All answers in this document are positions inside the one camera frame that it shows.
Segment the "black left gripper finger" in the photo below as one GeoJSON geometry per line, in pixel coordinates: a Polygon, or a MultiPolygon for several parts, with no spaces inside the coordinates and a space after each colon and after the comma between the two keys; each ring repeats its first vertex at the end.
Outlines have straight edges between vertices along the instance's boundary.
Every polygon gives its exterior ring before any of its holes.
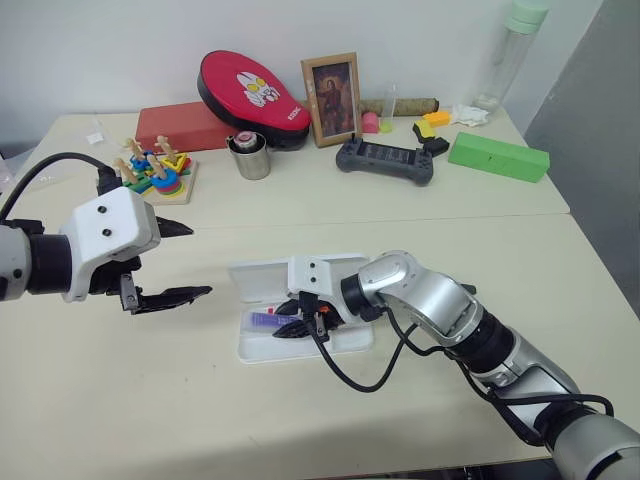
{"type": "Polygon", "coordinates": [[[137,303],[129,309],[132,315],[171,310],[183,305],[191,305],[202,296],[213,292],[211,286],[186,286],[169,288],[159,294],[144,295],[141,287],[136,288],[137,303]]]}
{"type": "Polygon", "coordinates": [[[155,222],[156,226],[153,229],[154,238],[174,238],[194,234],[192,228],[175,220],[156,216],[155,222]]]}

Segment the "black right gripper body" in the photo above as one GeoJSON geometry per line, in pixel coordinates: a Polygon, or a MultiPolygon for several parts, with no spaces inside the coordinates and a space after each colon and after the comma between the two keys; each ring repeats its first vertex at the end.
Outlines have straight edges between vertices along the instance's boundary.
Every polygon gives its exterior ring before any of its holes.
{"type": "Polygon", "coordinates": [[[317,294],[301,292],[299,310],[302,314],[303,336],[313,337],[320,343],[328,342],[329,332],[345,324],[337,308],[320,300],[317,294]]]}

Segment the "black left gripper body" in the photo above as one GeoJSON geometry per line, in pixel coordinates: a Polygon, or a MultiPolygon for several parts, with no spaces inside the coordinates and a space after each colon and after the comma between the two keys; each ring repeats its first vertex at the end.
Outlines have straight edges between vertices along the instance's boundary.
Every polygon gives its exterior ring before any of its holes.
{"type": "Polygon", "coordinates": [[[109,261],[92,274],[89,294],[118,296],[124,311],[137,313],[140,309],[139,291],[132,273],[142,267],[141,259],[135,256],[126,261],[109,261]]]}

